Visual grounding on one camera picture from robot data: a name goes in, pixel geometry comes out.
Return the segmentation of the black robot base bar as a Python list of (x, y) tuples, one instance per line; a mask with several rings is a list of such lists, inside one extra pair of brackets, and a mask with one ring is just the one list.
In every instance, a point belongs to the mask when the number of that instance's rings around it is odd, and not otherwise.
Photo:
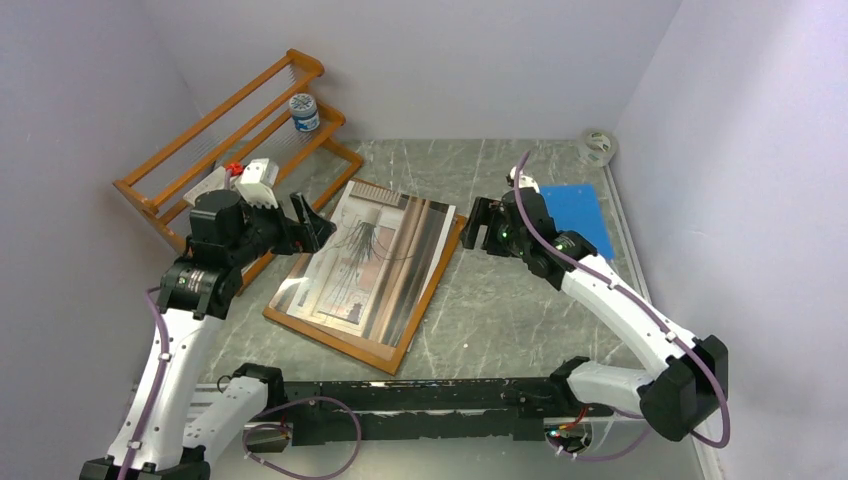
[(286, 381), (276, 367), (245, 363), (227, 375), (268, 384), (265, 410), (254, 416), (290, 429), (296, 446), (330, 442), (509, 437), (539, 441), (611, 415), (583, 404), (564, 377)]

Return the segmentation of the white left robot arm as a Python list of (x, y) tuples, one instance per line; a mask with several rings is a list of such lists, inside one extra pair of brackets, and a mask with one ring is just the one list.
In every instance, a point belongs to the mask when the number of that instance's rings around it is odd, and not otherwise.
[(284, 411), (281, 370), (245, 366), (233, 375), (234, 392), (187, 421), (213, 337), (243, 286), (243, 268), (268, 253), (316, 253), (336, 231), (302, 194), (290, 199), (295, 218), (273, 194), (246, 199), (219, 189), (197, 198), (184, 252), (146, 292), (154, 336), (132, 404), (108, 452), (87, 461), (80, 478), (207, 479), (249, 419), (272, 420)]

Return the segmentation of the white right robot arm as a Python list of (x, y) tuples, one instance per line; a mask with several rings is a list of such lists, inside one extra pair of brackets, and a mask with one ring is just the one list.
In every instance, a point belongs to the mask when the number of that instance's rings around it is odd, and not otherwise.
[(598, 317), (638, 359), (637, 369), (574, 358), (549, 392), (553, 408), (572, 415), (600, 404), (644, 419), (660, 436), (680, 441), (712, 414), (729, 413), (729, 351), (714, 335), (703, 338), (649, 304), (597, 248), (573, 230), (560, 230), (533, 187), (500, 199), (475, 198), (461, 233), (464, 248), (521, 260)]

